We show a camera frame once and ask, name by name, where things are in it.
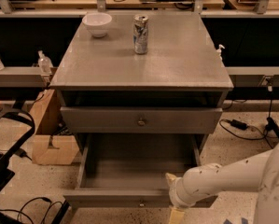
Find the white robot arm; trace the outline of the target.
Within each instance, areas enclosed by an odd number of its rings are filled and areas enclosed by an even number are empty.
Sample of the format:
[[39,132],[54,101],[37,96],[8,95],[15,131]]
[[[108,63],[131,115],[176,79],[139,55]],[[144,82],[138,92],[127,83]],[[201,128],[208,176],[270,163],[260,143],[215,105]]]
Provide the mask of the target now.
[[166,175],[172,203],[169,224],[180,224],[185,211],[223,191],[258,195],[253,224],[279,224],[279,143],[271,150],[221,166],[210,163],[183,176]]

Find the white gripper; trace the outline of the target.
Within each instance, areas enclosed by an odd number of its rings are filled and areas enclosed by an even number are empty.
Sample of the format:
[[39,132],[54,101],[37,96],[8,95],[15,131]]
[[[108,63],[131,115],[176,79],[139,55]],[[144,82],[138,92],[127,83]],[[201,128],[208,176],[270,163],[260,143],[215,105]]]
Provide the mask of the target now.
[[185,209],[196,202],[208,197],[199,187],[200,182],[195,180],[198,174],[196,168],[187,170],[182,177],[166,173],[165,178],[169,187],[169,198],[173,206],[170,207],[168,224],[181,224]]

